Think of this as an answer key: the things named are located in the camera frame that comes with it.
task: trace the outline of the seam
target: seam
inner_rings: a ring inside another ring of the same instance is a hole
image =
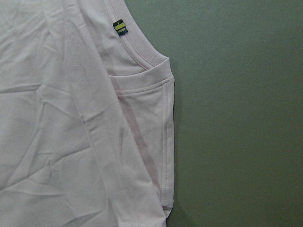
[[[144,92],[149,92],[149,91],[153,91],[158,89],[159,87],[161,87],[162,85],[169,83],[173,81],[173,78],[171,79],[165,79],[163,81],[160,81],[154,85],[150,85],[147,87],[141,87],[141,88],[137,88],[137,89],[130,89],[130,90],[116,90],[117,95],[129,95],[129,94],[139,94],[139,93],[144,93]]]
[[[114,10],[114,7],[113,7],[113,5],[111,4],[110,0],[108,1],[108,3],[109,3],[109,5],[110,5],[110,7],[111,7],[111,9],[112,9],[112,11],[113,11],[113,14],[115,15],[116,19],[118,19],[118,18],[117,18],[117,15],[116,15],[116,12],[115,12],[115,10]],[[127,38],[128,42],[130,43],[130,45],[131,45],[131,46],[133,47],[133,49],[135,50],[135,52],[136,52],[144,61],[146,61],[147,63],[149,63],[150,65],[152,65],[152,66],[154,67],[154,65],[153,65],[149,60],[147,60],[146,58],[144,58],[144,57],[138,52],[138,50],[134,47],[133,43],[131,42],[131,40],[130,40],[127,36],[126,36],[126,38]]]
[[[48,20],[47,20],[47,18],[46,18],[46,12],[45,12],[45,9],[44,9],[44,7],[43,7],[43,5],[42,5],[43,3],[42,3],[41,1],[42,1],[42,0],[40,0],[40,4],[41,4],[41,7],[42,7],[42,9],[43,9],[44,17],[45,17],[45,19],[46,19],[46,24],[47,24],[47,27],[48,27],[48,31],[50,32],[52,41],[54,42],[54,44],[55,44],[55,46],[56,46],[56,48],[57,48],[57,50],[56,50],[56,52],[57,52],[57,51],[58,51],[58,46],[56,45],[56,42],[55,42],[55,40],[54,40],[54,37],[53,37],[52,34],[51,34],[50,25],[49,25],[49,22],[48,22]],[[62,28],[61,28],[61,34],[63,35],[62,40],[63,40],[63,42],[64,42],[64,40],[66,40],[66,29],[65,29],[66,19],[65,19],[65,16],[62,15],[62,13],[59,14],[59,17],[60,17],[60,19],[63,21],[63,26],[62,26]],[[68,76],[66,75],[66,73],[65,73],[65,71],[64,71],[63,61],[60,61],[60,65],[61,65],[61,67],[62,67],[63,75],[67,78]],[[72,99],[74,100],[74,103],[75,103],[76,108],[77,108],[77,110],[78,110],[79,117],[82,119],[83,127],[85,128],[85,132],[86,132],[86,134],[87,134],[89,143],[90,143],[90,145],[91,145],[91,149],[95,150],[95,149],[96,149],[96,148],[95,148],[95,144],[94,144],[93,141],[92,141],[91,135],[90,135],[90,133],[89,133],[89,130],[88,130],[87,126],[86,126],[86,123],[85,123],[84,119],[81,117],[81,111],[80,111],[80,108],[79,108],[79,104],[78,104],[77,100],[76,100],[74,97],[72,97]],[[98,170],[99,170],[100,176],[102,176],[102,173],[101,173],[101,170],[100,170],[100,168],[99,168],[98,163],[97,163],[97,168],[98,168]]]
[[[167,197],[167,178],[168,178],[168,118],[169,118],[169,96],[168,96],[168,86],[165,84],[166,88],[166,117],[165,117],[165,128],[166,128],[166,144],[165,144],[165,159],[166,159],[166,166],[165,166],[165,187],[164,187],[164,203],[166,204],[166,197]]]
[[[107,9],[107,7],[106,7],[104,1],[101,1],[101,2],[102,2],[102,5],[103,5],[105,14],[106,14],[106,16],[107,16],[107,19],[108,19],[109,23],[111,24],[112,21],[111,21],[111,18],[110,18],[108,9]],[[142,65],[142,64],[140,63],[140,61],[139,61],[135,56],[133,56],[133,54],[132,54],[131,51],[127,48],[127,46],[125,45],[125,43],[122,42],[122,40],[121,40],[120,37],[119,37],[119,40],[120,40],[120,42],[122,43],[122,45],[124,46],[124,48],[126,49],[126,51],[128,52],[128,54],[132,57],[132,59],[133,59],[136,63],[138,63],[138,65],[140,65],[143,69],[148,70],[148,68],[146,68],[144,65]]]
[[[110,5],[110,8],[111,8],[111,11],[113,12],[113,15],[115,17],[115,20],[118,20],[118,17],[114,11],[114,8],[110,2],[110,0],[108,1],[108,4]],[[119,37],[121,43],[123,44],[123,46],[125,47],[125,49],[127,50],[127,52],[131,55],[131,57],[141,66],[143,67],[145,70],[148,70],[147,67],[143,66],[140,61],[132,54],[132,51],[126,46],[125,44],[125,40],[123,40],[122,37]],[[134,47],[133,43],[131,42],[131,40],[127,37],[127,34],[125,34],[125,39],[128,41],[128,43],[133,47],[134,51],[141,57],[142,60],[144,60],[146,63],[150,64],[151,66],[155,67],[150,61],[148,61],[147,59],[145,59],[139,52],[138,50]]]
[[[76,56],[76,59],[75,59],[75,58],[72,58],[72,61],[73,61],[73,63],[76,63],[76,61],[78,62],[78,65],[79,65],[79,67],[80,67],[80,70],[81,70],[81,72],[83,73],[83,75],[85,76],[85,82],[86,82],[87,86],[84,85],[83,78],[82,78],[82,76],[79,74],[79,78],[80,78],[80,80],[81,80],[82,86],[83,86],[83,88],[85,89],[85,92],[87,93],[87,95],[88,95],[88,97],[89,97],[89,104],[91,105],[91,108],[92,108],[93,111],[96,111],[96,110],[98,111],[99,109],[97,108],[98,105],[97,105],[96,98],[95,98],[95,96],[93,95],[92,88],[91,88],[91,84],[90,84],[90,82],[89,82],[89,80],[88,80],[88,78],[87,78],[87,74],[86,74],[85,70],[83,69],[83,66],[82,66],[82,64],[81,64],[81,62],[80,62],[80,60],[79,60],[78,53],[76,52],[76,47],[75,47],[75,46],[72,46],[72,49],[73,49],[73,51],[74,51],[74,55]],[[98,126],[100,127],[100,124],[99,124],[99,121],[98,121],[98,116],[96,116],[93,120],[94,120],[95,124],[98,125]],[[120,191],[119,193],[120,193],[121,197],[124,199],[124,203],[127,204],[125,196],[122,195],[122,191],[124,191],[124,194],[126,195],[129,204],[132,206],[132,210],[134,211],[134,205],[131,203],[129,194],[128,194],[128,192],[127,192],[127,189],[128,189],[128,188],[126,187],[126,184],[124,183],[124,180],[123,180],[123,178],[122,178],[122,171],[121,171],[121,169],[120,169],[120,167],[119,167],[119,165],[118,165],[118,163],[117,163],[117,157],[116,157],[116,155],[115,155],[115,153],[114,153],[114,149],[113,149],[113,146],[112,146],[112,142],[111,142],[111,139],[110,139],[109,134],[108,134],[108,126],[107,126],[107,124],[105,123],[104,117],[103,117],[102,115],[101,115],[101,120],[102,120],[103,126],[105,126],[105,128],[106,128],[106,135],[107,135],[107,139],[108,139],[109,144],[110,144],[110,150],[112,151],[111,153],[112,153],[113,156],[114,156],[115,165],[116,165],[116,167],[117,167],[117,169],[118,169],[118,171],[119,171],[119,174],[118,174],[118,173],[115,171],[115,169],[114,169],[114,172],[115,172],[115,175],[116,175],[117,180],[119,181],[120,184],[122,184],[122,186],[120,186],[121,191]]]

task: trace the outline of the pink t-shirt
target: pink t-shirt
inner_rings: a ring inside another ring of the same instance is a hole
[[[0,3],[0,226],[165,227],[169,58],[123,0]]]

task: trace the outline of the green surface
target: green surface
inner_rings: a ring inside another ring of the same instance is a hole
[[[125,1],[176,79],[168,227],[303,227],[303,1]]]

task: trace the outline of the clothing label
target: clothing label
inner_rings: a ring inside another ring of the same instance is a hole
[[[127,29],[126,29],[126,25],[123,22],[123,20],[118,20],[116,21],[114,24],[114,28],[116,30],[116,32],[118,33],[119,36],[124,35],[125,33],[127,33]]]

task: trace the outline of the t-shirt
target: t-shirt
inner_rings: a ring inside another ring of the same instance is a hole
[[[123,0],[0,3],[0,226],[165,227],[169,58]]]

